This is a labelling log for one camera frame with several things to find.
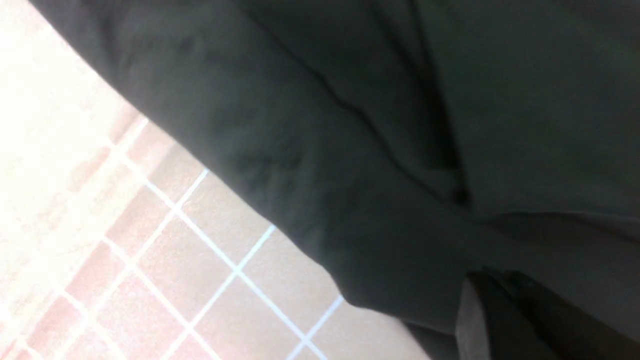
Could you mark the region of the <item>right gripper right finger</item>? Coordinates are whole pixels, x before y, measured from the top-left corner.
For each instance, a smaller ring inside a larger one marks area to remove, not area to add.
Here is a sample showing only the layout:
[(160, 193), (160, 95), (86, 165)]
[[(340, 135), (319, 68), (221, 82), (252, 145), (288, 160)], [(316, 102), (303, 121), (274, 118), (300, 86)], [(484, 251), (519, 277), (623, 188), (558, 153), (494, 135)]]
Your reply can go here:
[(590, 316), (521, 272), (493, 278), (550, 349), (549, 360), (637, 360), (639, 342)]

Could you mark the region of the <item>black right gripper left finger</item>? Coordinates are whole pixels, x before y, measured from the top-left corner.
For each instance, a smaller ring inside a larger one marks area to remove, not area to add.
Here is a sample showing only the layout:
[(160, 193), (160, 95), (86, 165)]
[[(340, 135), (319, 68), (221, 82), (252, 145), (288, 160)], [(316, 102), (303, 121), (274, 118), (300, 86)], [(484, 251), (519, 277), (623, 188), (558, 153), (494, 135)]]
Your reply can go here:
[(469, 273), (462, 283), (455, 339), (462, 360), (551, 358), (507, 292), (483, 272)]

